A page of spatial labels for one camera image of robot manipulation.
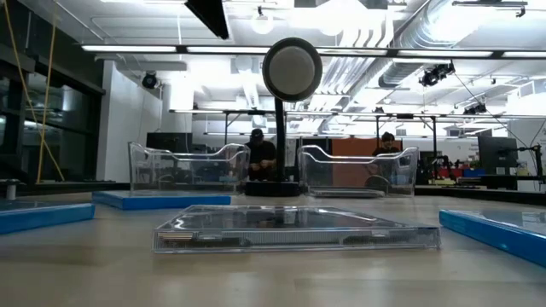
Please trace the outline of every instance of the orange wall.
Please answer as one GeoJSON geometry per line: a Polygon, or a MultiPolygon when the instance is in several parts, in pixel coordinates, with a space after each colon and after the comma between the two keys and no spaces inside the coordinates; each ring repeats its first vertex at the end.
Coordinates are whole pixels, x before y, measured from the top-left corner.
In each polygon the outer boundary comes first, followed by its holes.
{"type": "MultiPolygon", "coordinates": [[[[393,146],[402,149],[401,141],[394,141],[393,146]]],[[[376,139],[333,139],[334,156],[371,156],[377,149],[376,139]]],[[[335,165],[333,169],[334,187],[363,187],[368,177],[373,174],[372,167],[364,165],[335,165]]]]}

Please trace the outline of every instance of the yellow rope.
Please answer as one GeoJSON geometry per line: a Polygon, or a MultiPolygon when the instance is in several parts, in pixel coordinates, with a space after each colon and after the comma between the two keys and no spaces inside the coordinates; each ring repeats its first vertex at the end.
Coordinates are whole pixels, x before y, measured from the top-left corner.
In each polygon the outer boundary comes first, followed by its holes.
{"type": "MultiPolygon", "coordinates": [[[[28,105],[29,105],[29,107],[31,109],[32,118],[34,119],[34,123],[36,123],[36,126],[38,127],[38,120],[36,119],[36,114],[34,113],[34,107],[32,106],[32,100],[31,100],[31,97],[28,95],[28,88],[26,87],[25,76],[23,75],[23,71],[22,71],[22,69],[20,67],[19,53],[17,52],[17,45],[15,43],[14,30],[13,30],[13,27],[11,26],[11,19],[9,18],[8,0],[6,0],[3,5],[4,5],[4,7],[3,7],[4,11],[6,12],[6,21],[8,22],[8,29],[9,29],[9,36],[11,37],[11,44],[13,45],[13,48],[14,48],[15,60],[17,61],[17,69],[19,70],[20,81],[21,81],[21,83],[23,85],[23,91],[25,92],[26,102],[28,102],[28,105]]],[[[41,132],[41,137],[44,140],[44,132],[43,131],[41,132]]],[[[45,146],[45,149],[48,151],[48,154],[49,154],[51,160],[53,160],[53,164],[55,165],[55,168],[59,172],[59,176],[61,177],[62,181],[64,181],[65,177],[62,175],[61,168],[57,164],[57,161],[55,160],[55,157],[51,153],[51,149],[49,149],[49,146],[48,146],[47,142],[45,142],[45,141],[44,141],[44,146],[45,146]]]]}
{"type": "Polygon", "coordinates": [[[53,10],[53,27],[51,33],[51,46],[49,47],[49,65],[48,65],[48,80],[45,85],[45,102],[44,102],[44,115],[42,117],[42,141],[40,142],[40,160],[38,162],[38,178],[36,183],[40,183],[42,178],[42,163],[44,162],[44,143],[45,143],[45,119],[47,118],[47,109],[49,102],[49,84],[51,82],[51,66],[53,65],[53,50],[55,47],[55,33],[57,28],[57,6],[53,10]]]}

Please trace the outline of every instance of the table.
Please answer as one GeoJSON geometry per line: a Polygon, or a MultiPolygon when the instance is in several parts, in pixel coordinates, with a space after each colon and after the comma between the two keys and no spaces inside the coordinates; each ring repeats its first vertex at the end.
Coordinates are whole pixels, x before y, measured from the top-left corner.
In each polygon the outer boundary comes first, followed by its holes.
{"type": "MultiPolygon", "coordinates": [[[[87,201],[89,194],[39,197],[87,201]]],[[[439,224],[439,209],[501,202],[238,196],[235,204],[372,209],[439,224]]],[[[0,236],[5,306],[539,306],[546,269],[442,229],[440,251],[155,255],[152,228],[177,210],[96,208],[93,221],[0,236]]]]}

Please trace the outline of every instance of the black cap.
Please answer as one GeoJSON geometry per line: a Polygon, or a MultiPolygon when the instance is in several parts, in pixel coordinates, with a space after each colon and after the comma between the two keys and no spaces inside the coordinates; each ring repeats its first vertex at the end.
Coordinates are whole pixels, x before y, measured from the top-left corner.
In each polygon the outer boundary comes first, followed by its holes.
{"type": "Polygon", "coordinates": [[[264,138],[264,132],[259,128],[254,129],[250,134],[251,140],[261,140],[262,138],[264,138]]]}

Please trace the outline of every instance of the black shirt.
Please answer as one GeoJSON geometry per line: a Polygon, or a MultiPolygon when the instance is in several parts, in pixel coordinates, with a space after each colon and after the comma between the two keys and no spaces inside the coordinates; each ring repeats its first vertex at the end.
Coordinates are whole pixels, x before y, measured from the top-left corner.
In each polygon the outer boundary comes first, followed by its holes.
{"type": "Polygon", "coordinates": [[[372,153],[372,155],[375,157],[376,155],[378,154],[394,154],[394,153],[398,153],[400,152],[400,149],[398,148],[395,148],[395,147],[391,147],[389,149],[384,149],[383,147],[381,148],[377,148],[374,153],[372,153]]]}
{"type": "Polygon", "coordinates": [[[248,142],[245,145],[250,148],[250,164],[260,163],[265,159],[273,160],[276,158],[276,149],[272,142],[263,141],[259,145],[248,142]]]}

